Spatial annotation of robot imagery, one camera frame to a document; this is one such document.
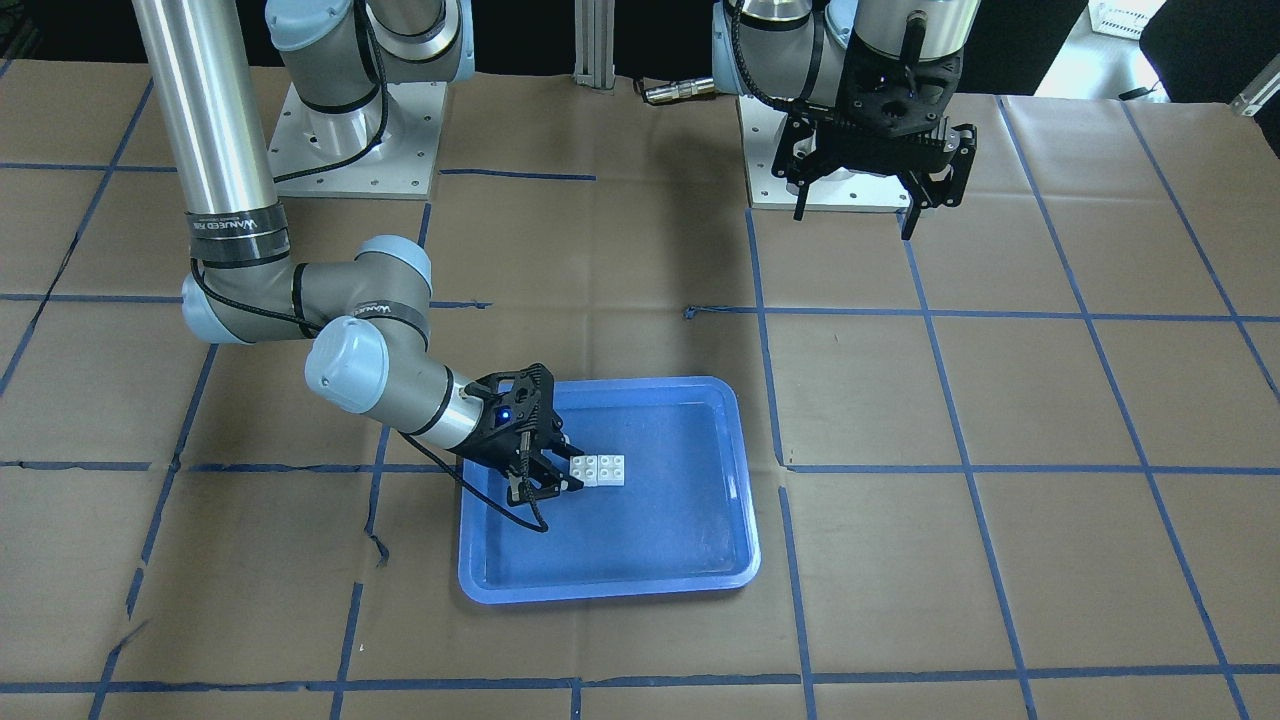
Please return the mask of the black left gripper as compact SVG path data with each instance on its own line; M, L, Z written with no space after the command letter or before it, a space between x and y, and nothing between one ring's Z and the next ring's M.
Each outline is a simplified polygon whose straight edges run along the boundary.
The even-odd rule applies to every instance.
M924 210L959 206L977 156L977 128L950 127L945 111L964 61L964 50L892 60L852 42L832 104L778 101L787 120L772 173L795 191L794 219L803 220L810 187L841 169L900 181L910 199L902 242L913 238Z

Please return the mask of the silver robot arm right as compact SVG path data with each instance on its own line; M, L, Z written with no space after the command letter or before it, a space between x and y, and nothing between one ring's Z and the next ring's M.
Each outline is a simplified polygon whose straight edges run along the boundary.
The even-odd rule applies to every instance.
M412 156L396 83L474 72L466 1L270 1L265 20L315 150L273 169L233 1L133 5L186 196L189 270L182 313L211 345L308 340L308 388L342 410L499 471L507 503L579 491L584 454L553 407L541 364L471 379L429 354L431 265L398 234L344 263L291 255L276 188Z

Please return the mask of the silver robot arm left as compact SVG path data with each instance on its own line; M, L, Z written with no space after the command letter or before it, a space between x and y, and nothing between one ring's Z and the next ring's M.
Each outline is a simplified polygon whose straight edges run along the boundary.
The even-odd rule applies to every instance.
M948 104L977 1L721 1L712 82L739 99L751 205L924 211L963 202L977 158Z

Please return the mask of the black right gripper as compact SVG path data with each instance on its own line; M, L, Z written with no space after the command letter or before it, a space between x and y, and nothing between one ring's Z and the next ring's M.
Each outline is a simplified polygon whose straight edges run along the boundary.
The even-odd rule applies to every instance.
M474 430L454 447L472 462L503 471L507 505L541 502L585 486L570 475L570 460L586 451L564 441L553 407L556 379L534 363L517 372L495 372L463 387L483 409Z

